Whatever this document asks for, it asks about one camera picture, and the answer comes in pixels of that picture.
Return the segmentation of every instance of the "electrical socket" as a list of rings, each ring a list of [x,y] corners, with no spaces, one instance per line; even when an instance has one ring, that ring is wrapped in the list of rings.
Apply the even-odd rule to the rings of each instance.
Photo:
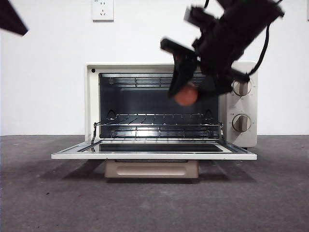
[[[114,0],[92,0],[93,21],[114,21]]]

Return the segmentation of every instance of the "black object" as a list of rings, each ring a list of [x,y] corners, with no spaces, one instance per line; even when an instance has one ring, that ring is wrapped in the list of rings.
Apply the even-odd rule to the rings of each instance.
[[[8,0],[0,0],[0,28],[25,35],[28,31]]]
[[[161,41],[161,48],[174,56],[174,74],[169,97],[174,96],[193,77],[199,66],[206,75],[198,88],[198,100],[232,91],[233,81],[248,82],[261,64],[269,40],[269,25],[284,12],[273,0],[217,0],[224,14],[216,19],[202,7],[191,7],[184,19],[200,28],[193,50],[169,39]],[[249,73],[232,69],[244,49],[267,27],[263,51],[255,68]]]

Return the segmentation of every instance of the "oven rack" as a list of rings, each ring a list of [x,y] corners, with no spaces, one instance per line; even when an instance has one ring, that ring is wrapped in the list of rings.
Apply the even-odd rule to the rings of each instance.
[[[144,87],[166,87],[169,88],[172,81],[170,73],[139,73],[139,74],[116,74],[116,73],[101,73],[104,77],[101,81],[109,83],[117,87],[124,88],[144,88]],[[195,73],[195,76],[190,80],[196,86],[204,80],[205,76],[200,73]]]
[[[223,124],[205,114],[117,114],[94,124],[110,138],[204,138],[219,140]]]

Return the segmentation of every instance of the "open oven door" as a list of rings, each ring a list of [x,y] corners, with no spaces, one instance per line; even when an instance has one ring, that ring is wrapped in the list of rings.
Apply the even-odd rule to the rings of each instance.
[[[225,141],[203,139],[102,139],[52,154],[52,159],[256,160],[256,154]]]

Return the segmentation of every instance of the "gray floor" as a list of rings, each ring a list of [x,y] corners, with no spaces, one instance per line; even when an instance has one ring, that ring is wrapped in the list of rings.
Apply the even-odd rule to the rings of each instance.
[[[83,136],[1,137],[2,232],[307,232],[309,136],[260,136],[258,161],[203,161],[197,181],[103,178],[51,160]]]

